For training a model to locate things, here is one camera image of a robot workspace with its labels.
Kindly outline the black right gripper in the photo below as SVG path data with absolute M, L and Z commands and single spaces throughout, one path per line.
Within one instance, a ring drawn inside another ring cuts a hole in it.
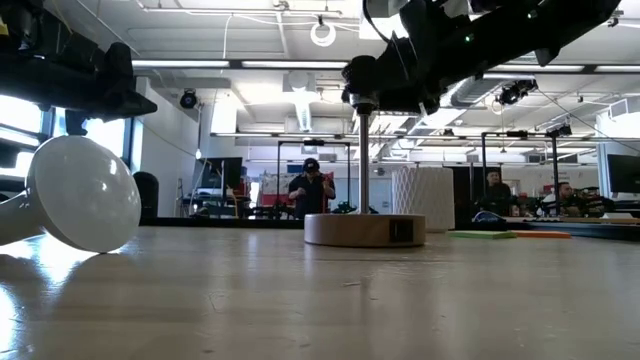
M 440 105 L 445 85 L 433 74 L 443 41 L 465 24 L 465 10 L 447 13 L 447 3 L 456 0 L 408 0 L 398 9 L 406 35 L 392 40 L 375 61 L 373 91 L 378 107 L 386 112 L 428 114 Z

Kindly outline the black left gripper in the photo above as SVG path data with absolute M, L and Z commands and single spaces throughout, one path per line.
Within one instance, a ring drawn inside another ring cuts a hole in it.
M 87 134 L 83 112 L 116 120 L 158 109 L 136 91 L 128 45 L 114 42 L 105 53 L 67 29 L 44 0 L 0 0 L 0 95 L 70 108 L 65 127 L 74 136 Z

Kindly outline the lamp stand with wooden base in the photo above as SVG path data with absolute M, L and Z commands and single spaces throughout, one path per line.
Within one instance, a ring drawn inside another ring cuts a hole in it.
M 345 96 L 358 116 L 359 206 L 350 214 L 308 215 L 304 242 L 316 246 L 349 248 L 408 248 L 425 243 L 425 218 L 421 215 L 373 214 L 369 208 L 369 118 L 378 108 L 374 86 L 376 59 L 353 58 L 343 69 Z

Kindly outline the large bright window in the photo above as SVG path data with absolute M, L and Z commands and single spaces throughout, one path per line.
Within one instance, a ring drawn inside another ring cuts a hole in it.
M 131 120 L 85 120 L 85 137 L 123 158 Z M 70 135 L 64 108 L 41 111 L 35 104 L 0 95 L 0 176 L 24 177 L 35 148 L 49 138 Z

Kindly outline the white patterned lampshade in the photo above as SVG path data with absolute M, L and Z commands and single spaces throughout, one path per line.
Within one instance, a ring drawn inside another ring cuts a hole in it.
M 403 167 L 392 173 L 394 214 L 422 215 L 427 232 L 455 228 L 453 170 L 442 167 Z

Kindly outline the person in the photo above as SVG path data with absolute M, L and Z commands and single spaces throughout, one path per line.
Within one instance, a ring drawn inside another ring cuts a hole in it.
M 294 216 L 303 220 L 309 214 L 329 212 L 329 201 L 336 198 L 333 179 L 320 171 L 314 158 L 307 158 L 303 171 L 289 183 L 289 199 L 294 202 Z
M 545 196 L 537 211 L 538 215 L 551 217 L 578 215 L 579 213 L 579 207 L 573 200 L 573 188 L 568 182 L 560 182 L 553 193 Z
M 491 169 L 486 175 L 487 187 L 478 206 L 482 211 L 490 211 L 500 216 L 508 216 L 511 202 L 511 189 L 502 181 L 497 169 Z

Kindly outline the black computer monitor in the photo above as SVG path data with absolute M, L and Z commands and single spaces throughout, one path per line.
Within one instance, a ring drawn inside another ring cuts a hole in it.
M 240 185 L 243 176 L 242 157 L 204 158 L 201 162 L 204 165 L 201 187 L 221 188 L 226 185 L 235 188 Z
M 607 156 L 609 187 L 614 193 L 640 194 L 640 156 Z

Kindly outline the green sticky note pad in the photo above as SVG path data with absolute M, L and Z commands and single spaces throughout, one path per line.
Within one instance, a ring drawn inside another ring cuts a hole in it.
M 517 234 L 512 231 L 477 231 L 477 230 L 457 230 L 447 233 L 452 238 L 472 238 L 472 239 L 511 239 L 516 238 Z

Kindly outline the orange sticky note pad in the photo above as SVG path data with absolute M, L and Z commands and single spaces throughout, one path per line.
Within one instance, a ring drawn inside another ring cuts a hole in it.
M 519 238 L 542 238 L 542 239 L 570 239 L 572 235 L 560 231 L 538 231 L 538 230 L 512 230 Z

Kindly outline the silver ribbed ventilation duct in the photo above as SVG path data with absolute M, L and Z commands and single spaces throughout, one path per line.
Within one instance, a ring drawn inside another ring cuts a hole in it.
M 470 77 L 462 81 L 450 96 L 456 108 L 469 108 L 483 100 L 503 83 L 502 79 Z

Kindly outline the black aluminium table frame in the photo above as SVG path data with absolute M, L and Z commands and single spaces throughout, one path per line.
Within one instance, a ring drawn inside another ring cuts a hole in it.
M 302 230 L 303 220 L 268 219 L 207 219 L 207 218 L 150 218 L 142 219 L 140 226 L 156 227 L 218 227 L 251 229 L 296 229 Z M 640 242 L 640 225 L 570 223 L 559 221 L 520 221 L 505 223 L 462 223 L 456 230 L 482 231 L 560 231 L 585 238 L 612 239 Z

